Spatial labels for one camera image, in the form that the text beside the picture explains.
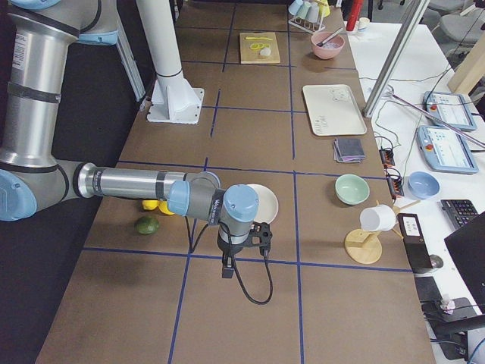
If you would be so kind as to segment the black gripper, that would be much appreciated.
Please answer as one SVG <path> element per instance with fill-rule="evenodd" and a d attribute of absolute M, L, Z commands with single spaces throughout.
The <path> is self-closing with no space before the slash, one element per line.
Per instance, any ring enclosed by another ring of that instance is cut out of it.
<path fill-rule="evenodd" d="M 261 256 L 267 259 L 271 251 L 272 237 L 270 225 L 266 222 L 254 221 L 249 232 L 242 236 L 234 235 L 225 223 L 220 222 L 217 246 L 222 252 L 221 277 L 225 279 L 233 277 L 235 268 L 232 257 L 242 251 L 243 248 L 258 247 Z"/>

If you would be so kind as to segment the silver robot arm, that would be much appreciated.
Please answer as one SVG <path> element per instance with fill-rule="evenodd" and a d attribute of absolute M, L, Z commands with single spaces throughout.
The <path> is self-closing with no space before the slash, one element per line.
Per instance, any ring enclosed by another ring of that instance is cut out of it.
<path fill-rule="evenodd" d="M 12 1 L 8 15 L 16 39 L 1 146 L 3 221 L 29 218 L 77 197 L 156 199 L 175 214 L 218 226 L 225 278 L 238 275 L 235 256 L 242 249 L 256 246 L 268 256 L 271 230 L 257 220 L 259 198 L 248 185 L 222 189 L 210 172 L 105 168 L 52 156 L 68 47 L 115 44 L 116 2 Z"/>

